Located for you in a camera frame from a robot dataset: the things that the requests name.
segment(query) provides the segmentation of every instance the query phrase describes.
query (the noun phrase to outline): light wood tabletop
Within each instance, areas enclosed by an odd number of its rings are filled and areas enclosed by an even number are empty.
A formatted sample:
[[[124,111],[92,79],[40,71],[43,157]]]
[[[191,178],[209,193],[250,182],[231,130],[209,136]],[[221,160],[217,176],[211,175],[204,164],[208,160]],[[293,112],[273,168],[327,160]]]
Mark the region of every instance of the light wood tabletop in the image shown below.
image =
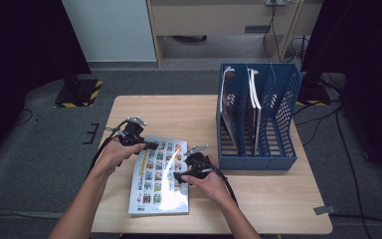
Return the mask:
[[[141,136],[186,140],[188,146],[209,144],[203,151],[217,158],[217,96],[121,96],[113,103],[107,127],[128,117],[141,117]],[[106,131],[104,140],[110,134]],[[290,136],[297,160],[289,171],[225,171],[241,210],[260,234],[328,234],[327,214],[313,208],[323,200],[294,124]],[[93,232],[230,234],[218,207],[197,187],[190,187],[189,215],[131,217],[129,194],[135,155],[109,178]]]

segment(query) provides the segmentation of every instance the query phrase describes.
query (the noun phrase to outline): person's left arm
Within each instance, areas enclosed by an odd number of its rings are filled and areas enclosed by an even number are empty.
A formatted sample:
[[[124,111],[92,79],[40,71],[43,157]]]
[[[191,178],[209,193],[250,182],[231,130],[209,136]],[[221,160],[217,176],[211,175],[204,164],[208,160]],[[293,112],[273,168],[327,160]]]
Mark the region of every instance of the person's left arm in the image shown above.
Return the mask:
[[[122,146],[117,139],[108,143],[76,198],[58,221],[49,238],[90,238],[107,179],[114,173],[117,165],[144,147],[145,144]]]

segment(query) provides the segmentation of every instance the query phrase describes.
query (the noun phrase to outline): wall socket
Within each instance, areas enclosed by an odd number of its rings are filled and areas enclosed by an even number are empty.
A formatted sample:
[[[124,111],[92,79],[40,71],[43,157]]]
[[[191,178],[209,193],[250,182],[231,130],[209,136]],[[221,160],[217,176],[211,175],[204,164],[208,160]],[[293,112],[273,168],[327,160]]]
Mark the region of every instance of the wall socket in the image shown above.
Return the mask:
[[[289,0],[266,0],[266,5],[268,6],[284,6],[289,4]]]

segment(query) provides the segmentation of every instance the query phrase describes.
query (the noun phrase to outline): hand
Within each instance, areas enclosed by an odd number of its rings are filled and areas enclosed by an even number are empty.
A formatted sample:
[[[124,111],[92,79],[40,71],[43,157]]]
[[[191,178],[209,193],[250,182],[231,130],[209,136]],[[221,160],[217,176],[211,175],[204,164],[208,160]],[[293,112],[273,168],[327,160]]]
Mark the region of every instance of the hand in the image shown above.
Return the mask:
[[[139,152],[143,148],[145,148],[145,143],[124,146],[117,137],[114,137],[104,148],[103,153],[95,164],[95,168],[111,175],[124,159],[128,159],[133,153]]]
[[[212,156],[209,156],[209,160],[213,165],[217,165],[216,160]],[[190,175],[183,175],[182,179],[199,187],[210,199],[216,203],[221,203],[226,199],[232,199],[228,189],[225,186],[225,182],[218,174],[216,174],[216,172],[210,172],[204,179]]]

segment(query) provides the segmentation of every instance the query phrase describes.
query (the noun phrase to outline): person's left hand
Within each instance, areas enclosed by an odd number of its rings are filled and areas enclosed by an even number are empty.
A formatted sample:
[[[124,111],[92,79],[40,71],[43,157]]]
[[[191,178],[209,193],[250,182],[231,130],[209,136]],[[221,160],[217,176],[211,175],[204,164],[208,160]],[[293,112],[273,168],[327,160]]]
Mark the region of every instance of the person's left hand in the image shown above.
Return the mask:
[[[119,142],[117,137],[114,137],[104,148],[95,167],[111,175],[124,159],[128,159],[133,153],[139,152],[143,148],[145,148],[145,143],[124,146]]]

